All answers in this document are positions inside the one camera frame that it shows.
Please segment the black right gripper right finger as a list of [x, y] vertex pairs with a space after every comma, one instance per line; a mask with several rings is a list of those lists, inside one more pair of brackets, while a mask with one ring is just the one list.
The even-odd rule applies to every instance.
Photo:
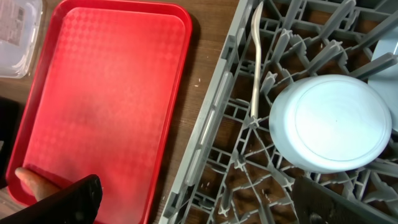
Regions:
[[349, 201], [306, 177], [295, 180], [292, 200], [300, 224], [393, 224], [396, 218], [383, 217]]

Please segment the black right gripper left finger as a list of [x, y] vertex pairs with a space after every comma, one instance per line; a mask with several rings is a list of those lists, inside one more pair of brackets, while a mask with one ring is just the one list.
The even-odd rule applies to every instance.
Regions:
[[100, 178], [91, 174], [25, 209], [1, 224], [64, 224], [95, 222], [103, 197]]

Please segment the orange carrot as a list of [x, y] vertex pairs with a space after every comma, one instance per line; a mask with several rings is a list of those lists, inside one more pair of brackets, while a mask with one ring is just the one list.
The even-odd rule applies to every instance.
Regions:
[[56, 185], [29, 169], [18, 167], [14, 173], [32, 191], [36, 201], [41, 201], [60, 191]]

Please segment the light blue bowl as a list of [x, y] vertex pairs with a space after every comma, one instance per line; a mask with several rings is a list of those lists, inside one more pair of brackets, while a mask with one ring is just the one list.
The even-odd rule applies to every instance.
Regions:
[[321, 75], [298, 80], [278, 94], [269, 131], [291, 164], [329, 174], [375, 160], [390, 140], [392, 118], [367, 83], [346, 75]]

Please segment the light blue plate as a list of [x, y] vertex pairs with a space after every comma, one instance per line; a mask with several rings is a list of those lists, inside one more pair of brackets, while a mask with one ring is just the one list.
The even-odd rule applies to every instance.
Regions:
[[[397, 55], [397, 27], [378, 41], [371, 60], [386, 53]], [[397, 132], [397, 64], [369, 77], [368, 85], [385, 101], [391, 113], [392, 129]]]

